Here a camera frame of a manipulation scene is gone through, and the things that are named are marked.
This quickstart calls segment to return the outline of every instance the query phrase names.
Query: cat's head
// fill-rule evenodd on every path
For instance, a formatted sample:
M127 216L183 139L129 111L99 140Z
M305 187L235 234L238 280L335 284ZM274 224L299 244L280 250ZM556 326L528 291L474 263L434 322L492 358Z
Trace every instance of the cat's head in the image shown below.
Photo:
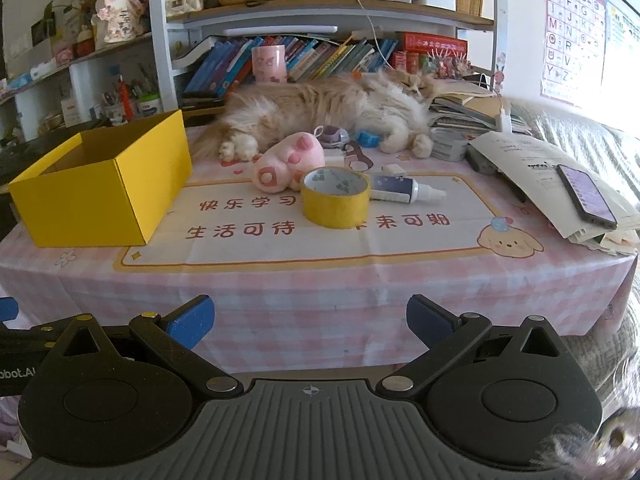
M409 74L404 70L392 69L387 69L385 75L389 81L401 86L402 91L412 97L431 101L436 96L436 83L430 75Z

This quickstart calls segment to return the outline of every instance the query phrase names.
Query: pink mug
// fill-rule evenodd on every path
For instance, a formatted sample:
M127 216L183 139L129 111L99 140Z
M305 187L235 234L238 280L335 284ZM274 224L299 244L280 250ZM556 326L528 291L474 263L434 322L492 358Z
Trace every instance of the pink mug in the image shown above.
M286 83L284 45L254 46L251 58L257 83Z

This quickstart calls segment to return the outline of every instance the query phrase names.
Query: yellow box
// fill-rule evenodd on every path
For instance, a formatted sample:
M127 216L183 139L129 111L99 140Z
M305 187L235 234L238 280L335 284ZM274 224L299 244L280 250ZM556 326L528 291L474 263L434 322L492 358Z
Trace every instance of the yellow box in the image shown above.
M191 174L182 112L81 132L9 184L38 247L145 245Z

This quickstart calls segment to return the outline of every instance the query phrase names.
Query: metal screw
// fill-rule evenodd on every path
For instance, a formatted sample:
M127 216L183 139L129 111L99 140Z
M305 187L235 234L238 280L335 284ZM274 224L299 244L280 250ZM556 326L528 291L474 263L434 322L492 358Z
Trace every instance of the metal screw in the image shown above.
M414 387L414 382L404 375L392 375L382 380L382 387L390 392L406 392Z
M224 394L238 386L238 381L233 377L212 377L207 381L207 388L212 392Z

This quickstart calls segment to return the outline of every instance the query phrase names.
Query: orange and white cat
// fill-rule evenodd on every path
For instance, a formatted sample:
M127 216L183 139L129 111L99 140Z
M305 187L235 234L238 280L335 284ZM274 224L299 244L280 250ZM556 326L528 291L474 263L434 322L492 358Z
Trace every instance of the orange and white cat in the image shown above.
M381 70L240 87L229 96L225 113L196 140L194 160L252 160L285 137L312 132L320 124L354 133L367 130L383 137L382 152L410 148L425 158L433 147L428 110L435 85L430 76Z

